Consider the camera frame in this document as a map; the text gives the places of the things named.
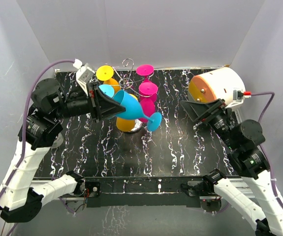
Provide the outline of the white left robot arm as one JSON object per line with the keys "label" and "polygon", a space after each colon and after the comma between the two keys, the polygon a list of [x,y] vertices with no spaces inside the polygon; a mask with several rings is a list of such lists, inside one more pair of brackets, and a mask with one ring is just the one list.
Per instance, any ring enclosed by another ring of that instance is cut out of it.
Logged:
{"label": "white left robot arm", "polygon": [[29,222],[52,200],[65,194],[84,194],[85,178],[74,171],[39,187],[32,187],[31,182],[63,130],[60,118],[90,114],[92,120],[99,122],[125,112],[119,102],[102,92],[98,83],[88,83],[87,88],[88,93],[79,89],[78,95],[67,98],[56,79],[37,83],[30,98],[33,104],[25,112],[18,134],[16,152],[0,185],[0,216],[5,222]]}

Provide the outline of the pink wine glass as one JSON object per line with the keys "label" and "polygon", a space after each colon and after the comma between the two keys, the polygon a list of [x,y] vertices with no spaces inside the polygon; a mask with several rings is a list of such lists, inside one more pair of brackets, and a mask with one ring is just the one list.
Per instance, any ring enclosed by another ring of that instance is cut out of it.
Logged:
{"label": "pink wine glass", "polygon": [[150,81],[150,77],[154,73],[154,67],[152,65],[150,65],[150,64],[144,64],[144,65],[141,65],[141,66],[137,67],[136,73],[139,76],[144,78],[143,82],[149,82]]}
{"label": "pink wine glass", "polygon": [[158,87],[152,82],[143,82],[138,89],[142,110],[146,116],[150,117],[156,111],[155,101]]}

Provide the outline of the orange wine glass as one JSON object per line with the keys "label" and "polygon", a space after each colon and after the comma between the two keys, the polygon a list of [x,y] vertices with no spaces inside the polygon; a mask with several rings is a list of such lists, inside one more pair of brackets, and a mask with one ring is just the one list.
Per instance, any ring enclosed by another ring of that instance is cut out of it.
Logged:
{"label": "orange wine glass", "polygon": [[116,115],[116,126],[123,132],[129,132],[135,127],[136,123],[136,107],[138,101],[124,90],[120,90],[114,96],[114,100],[126,108],[126,111]]}
{"label": "orange wine glass", "polygon": [[113,78],[113,76],[114,69],[109,65],[103,65],[96,71],[97,79],[102,81],[104,85],[110,85],[114,89],[114,93],[116,94],[121,90],[121,86],[119,85],[119,82]]}

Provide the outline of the blue wine glass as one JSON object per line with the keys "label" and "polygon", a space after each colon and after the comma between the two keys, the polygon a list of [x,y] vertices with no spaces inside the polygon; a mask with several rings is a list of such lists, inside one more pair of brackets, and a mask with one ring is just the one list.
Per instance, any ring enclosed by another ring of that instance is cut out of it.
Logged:
{"label": "blue wine glass", "polygon": [[113,99],[125,108],[125,111],[116,114],[116,117],[127,120],[144,118],[147,120],[147,129],[151,132],[155,131],[160,126],[162,121],[161,113],[154,112],[150,117],[145,115],[140,103],[126,91],[118,91]]}
{"label": "blue wine glass", "polygon": [[102,84],[99,85],[99,89],[108,97],[112,98],[115,95],[115,91],[111,85]]}

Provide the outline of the pink wine glass front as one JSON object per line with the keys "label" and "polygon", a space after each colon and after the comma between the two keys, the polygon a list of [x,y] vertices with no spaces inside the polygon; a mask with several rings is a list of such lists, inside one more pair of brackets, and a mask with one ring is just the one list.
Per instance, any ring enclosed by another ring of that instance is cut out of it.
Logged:
{"label": "pink wine glass front", "polygon": [[138,89],[142,110],[146,116],[150,117],[156,111],[155,101],[158,87],[152,82],[143,82]]}

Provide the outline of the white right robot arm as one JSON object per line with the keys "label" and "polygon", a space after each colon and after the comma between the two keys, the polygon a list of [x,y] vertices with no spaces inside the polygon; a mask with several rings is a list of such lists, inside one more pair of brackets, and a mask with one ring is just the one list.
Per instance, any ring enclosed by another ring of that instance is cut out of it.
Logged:
{"label": "white right robot arm", "polygon": [[259,122],[248,119],[235,124],[231,108],[222,99],[209,103],[181,101],[181,106],[195,124],[208,124],[229,148],[230,165],[248,185],[257,202],[238,190],[220,170],[215,169],[194,187],[184,190],[219,195],[251,225],[257,236],[283,236],[283,197],[271,176],[271,166],[258,148],[265,137]]}

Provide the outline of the orange wine glass front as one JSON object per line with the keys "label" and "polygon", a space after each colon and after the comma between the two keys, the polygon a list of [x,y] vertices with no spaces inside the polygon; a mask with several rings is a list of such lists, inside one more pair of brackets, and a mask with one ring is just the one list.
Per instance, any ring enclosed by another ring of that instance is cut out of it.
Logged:
{"label": "orange wine glass front", "polygon": [[124,90],[120,90],[114,96],[114,100],[126,108],[126,111],[116,115],[116,126],[123,132],[129,132],[135,127],[136,123],[136,107],[138,101]]}

